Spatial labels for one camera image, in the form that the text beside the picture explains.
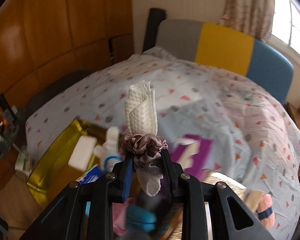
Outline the purple tissue box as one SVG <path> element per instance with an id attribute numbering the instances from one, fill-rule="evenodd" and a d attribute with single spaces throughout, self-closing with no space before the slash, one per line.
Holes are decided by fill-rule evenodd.
<path id="1" fill-rule="evenodd" d="M 200 181 L 206 176 L 204 166 L 210 156 L 213 141 L 200 135 L 186 134 L 176 140 L 176 147 L 170 153 L 171 160 L 179 163 L 183 171 Z"/>

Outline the grey yellow blue sofa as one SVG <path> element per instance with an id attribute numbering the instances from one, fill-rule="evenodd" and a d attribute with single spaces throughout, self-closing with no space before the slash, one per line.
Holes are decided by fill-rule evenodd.
<path id="1" fill-rule="evenodd" d="M 164 20 L 156 45 L 173 56 L 245 76 L 285 103 L 294 67 L 280 52 L 247 34 L 207 22 Z"/>

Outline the gold metal tin box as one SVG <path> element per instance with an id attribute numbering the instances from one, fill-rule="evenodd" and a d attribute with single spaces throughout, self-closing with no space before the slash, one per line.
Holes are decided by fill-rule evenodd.
<path id="1" fill-rule="evenodd" d="M 83 120 L 74 120 L 47 149 L 27 180 L 27 187 L 38 205 L 44 209 L 68 185 L 83 172 L 68 166 L 72 152 L 83 135 L 97 138 L 97 144 L 105 142 L 107 129 Z"/>

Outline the beige patterned curtain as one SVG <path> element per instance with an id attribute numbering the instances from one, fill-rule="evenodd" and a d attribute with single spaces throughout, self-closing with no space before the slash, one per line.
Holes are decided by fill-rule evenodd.
<path id="1" fill-rule="evenodd" d="M 275 0 L 226 0 L 219 25 L 267 42 L 273 27 Z"/>

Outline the white sponge block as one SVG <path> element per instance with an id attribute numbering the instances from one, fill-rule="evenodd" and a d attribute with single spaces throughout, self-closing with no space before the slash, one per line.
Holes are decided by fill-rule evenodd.
<path id="1" fill-rule="evenodd" d="M 81 136 L 71 154 L 68 165 L 84 172 L 89 164 L 96 145 L 97 138 L 86 135 Z"/>

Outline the blue Tempo tissue pack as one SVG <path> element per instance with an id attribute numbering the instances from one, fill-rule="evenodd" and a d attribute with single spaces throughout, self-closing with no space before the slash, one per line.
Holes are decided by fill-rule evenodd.
<path id="1" fill-rule="evenodd" d="M 92 168 L 90 168 L 87 172 L 85 172 L 81 177 L 79 177 L 76 181 L 79 182 L 81 185 L 92 183 L 98 178 L 103 176 L 103 172 L 100 169 L 99 165 L 94 165 Z"/>

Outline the patterned plastic table cover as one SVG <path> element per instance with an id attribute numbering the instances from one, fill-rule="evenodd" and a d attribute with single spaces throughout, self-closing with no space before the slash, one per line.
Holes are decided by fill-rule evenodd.
<path id="1" fill-rule="evenodd" d="M 300 216 L 300 130 L 262 87 L 233 72 L 176 59 L 155 47 L 95 72 L 55 96 L 26 123 L 27 149 L 35 161 L 74 120 L 128 132 L 130 87 L 155 89 L 158 135 L 173 152 L 193 134 L 212 140 L 204 168 L 250 190 L 271 194 L 275 239 L 291 239 Z"/>

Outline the wooden wardrobe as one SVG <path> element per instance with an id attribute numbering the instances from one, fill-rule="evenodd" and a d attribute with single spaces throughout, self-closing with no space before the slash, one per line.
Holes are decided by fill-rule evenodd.
<path id="1" fill-rule="evenodd" d="M 17 107 L 71 72 L 133 52 L 132 0 L 6 0 L 0 8 L 0 94 Z"/>

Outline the white waffle cloth with scrunchie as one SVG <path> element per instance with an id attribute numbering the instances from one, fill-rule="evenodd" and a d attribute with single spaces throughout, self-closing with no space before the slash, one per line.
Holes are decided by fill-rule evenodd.
<path id="1" fill-rule="evenodd" d="M 138 182 L 145 194 L 153 197 L 161 188 L 163 175 L 159 159 L 168 145 L 164 138 L 157 135 L 155 88 L 149 81 L 130 86 L 125 111 L 129 133 L 123 137 L 121 149 L 134 155 Z"/>

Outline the pink cloth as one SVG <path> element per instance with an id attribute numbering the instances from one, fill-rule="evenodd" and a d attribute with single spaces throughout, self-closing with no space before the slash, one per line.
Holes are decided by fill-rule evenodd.
<path id="1" fill-rule="evenodd" d="M 134 204 L 134 198 L 128 198 L 126 202 L 113 203 L 112 204 L 112 214 L 113 214 L 113 232 L 118 235 L 124 235 L 126 230 L 126 215 L 127 209 L 130 204 Z"/>

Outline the pink towel navy band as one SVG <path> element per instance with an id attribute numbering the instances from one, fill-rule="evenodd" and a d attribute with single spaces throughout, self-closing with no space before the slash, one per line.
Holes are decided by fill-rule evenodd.
<path id="1" fill-rule="evenodd" d="M 266 229 L 270 229 L 275 224 L 275 213 L 272 210 L 272 205 L 272 196 L 263 194 L 256 210 L 260 222 Z"/>

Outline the white glove blue stripe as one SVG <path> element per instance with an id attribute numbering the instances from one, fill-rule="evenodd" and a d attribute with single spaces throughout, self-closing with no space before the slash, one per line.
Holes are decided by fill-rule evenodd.
<path id="1" fill-rule="evenodd" d="M 106 141 L 103 145 L 96 145 L 94 155 L 99 159 L 99 166 L 103 173 L 109 173 L 114 165 L 122 161 L 119 154 L 119 129 L 110 127 L 106 132 Z"/>

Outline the glass side table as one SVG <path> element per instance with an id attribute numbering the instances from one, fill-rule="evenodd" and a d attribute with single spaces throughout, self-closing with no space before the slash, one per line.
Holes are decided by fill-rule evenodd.
<path id="1" fill-rule="evenodd" d="M 25 132 L 26 111 L 24 108 L 11 107 L 3 93 L 0 94 L 2 122 L 0 123 L 0 161 L 14 148 L 24 158 L 27 154 L 16 145 L 17 139 Z"/>

